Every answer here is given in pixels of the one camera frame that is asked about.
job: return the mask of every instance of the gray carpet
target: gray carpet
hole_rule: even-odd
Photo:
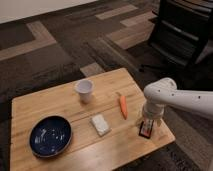
[[[122,49],[106,35],[125,26],[124,19],[146,13],[153,8],[149,0],[98,1],[42,15],[20,22],[0,25],[0,170],[9,170],[11,100],[14,97],[78,80],[89,75],[121,67],[128,69],[143,89],[168,73],[138,71],[140,63],[163,66],[163,57],[146,41]],[[105,20],[95,15],[134,5],[137,9]],[[1,50],[35,40],[27,23],[40,21],[56,43],[1,60]],[[211,56],[183,74],[185,88],[212,90]],[[167,108],[165,122],[176,142],[118,170],[206,170],[213,157],[213,122],[187,112]]]

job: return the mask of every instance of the white sponge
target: white sponge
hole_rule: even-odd
[[[92,117],[91,122],[100,136],[105,135],[111,130],[101,114]]]

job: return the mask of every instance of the carpet stripe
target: carpet stripe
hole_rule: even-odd
[[[90,76],[101,74],[101,73],[105,72],[104,69],[96,62],[89,64],[85,67],[82,67],[82,68],[80,68],[80,70],[86,77],[90,77]]]
[[[123,49],[128,49],[138,43],[146,41],[154,27],[150,21],[145,21],[110,33],[107,37]]]
[[[152,11],[149,11],[147,13],[144,13],[144,14],[132,17],[132,18],[128,18],[128,19],[122,20],[121,23],[123,25],[127,26],[127,27],[130,27],[130,26],[145,22],[145,21],[147,21],[149,19],[152,19],[154,17],[156,17],[156,15],[153,14]]]
[[[40,21],[27,24],[35,40],[0,51],[0,61],[56,43],[56,40]]]
[[[114,10],[110,10],[101,14],[96,15],[97,18],[99,18],[100,20],[104,20],[104,19],[108,19],[120,14],[124,14],[133,10],[138,9],[136,6],[134,5],[126,5],[120,8],[116,8]]]

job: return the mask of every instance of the wooden table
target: wooden table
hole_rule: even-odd
[[[153,127],[150,140],[138,136],[135,122],[145,98],[125,69],[89,78],[94,82],[93,100],[82,104],[74,91],[76,82],[17,97],[12,103],[11,170],[112,170],[144,156],[175,140],[163,122]],[[120,112],[118,95],[127,97],[128,119]],[[99,137],[90,123],[92,116],[103,114],[112,131]],[[73,129],[69,147],[53,159],[35,157],[29,147],[33,126],[41,119],[60,115]]]

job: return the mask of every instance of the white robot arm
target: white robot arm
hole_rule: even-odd
[[[144,95],[143,115],[150,119],[161,118],[168,105],[213,120],[213,92],[177,90],[174,80],[163,78],[147,85]]]

